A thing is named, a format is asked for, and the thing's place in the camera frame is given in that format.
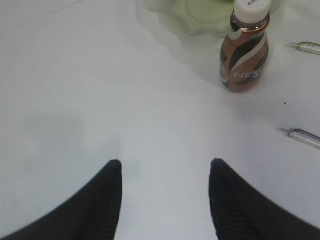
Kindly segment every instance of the pen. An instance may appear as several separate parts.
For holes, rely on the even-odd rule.
[[[297,49],[302,52],[320,55],[320,44],[310,41],[291,42],[289,47]]]
[[[310,132],[298,128],[279,128],[279,131],[284,133],[290,139],[320,150],[320,137]]]

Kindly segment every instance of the plastic bottle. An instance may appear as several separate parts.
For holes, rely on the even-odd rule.
[[[251,89],[268,58],[266,29],[271,0],[235,0],[231,30],[220,51],[220,80],[232,92]]]

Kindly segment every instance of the white table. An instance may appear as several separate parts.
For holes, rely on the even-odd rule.
[[[74,2],[0,1],[0,237],[114,158],[116,240],[216,239],[214,157],[320,227],[320,152],[276,131],[320,135],[320,56],[286,47],[320,42],[318,0],[288,0],[272,16],[270,62],[242,94],[217,82],[221,40],[178,39],[142,0]]]

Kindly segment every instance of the green object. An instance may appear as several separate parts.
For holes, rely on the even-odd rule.
[[[272,0],[272,12],[281,0]],[[225,37],[230,29],[234,0],[144,0],[145,7],[175,35],[211,33]]]

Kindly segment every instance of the pen tip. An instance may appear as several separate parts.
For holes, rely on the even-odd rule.
[[[290,42],[287,44],[288,47],[290,48],[294,48],[294,49],[297,49],[299,47],[299,44],[296,43],[296,42]]]
[[[280,128],[280,127],[279,127],[279,128],[277,128],[277,130],[278,130],[279,132],[285,134],[285,135],[288,135],[288,133],[289,133],[289,130],[284,129],[284,128]]]

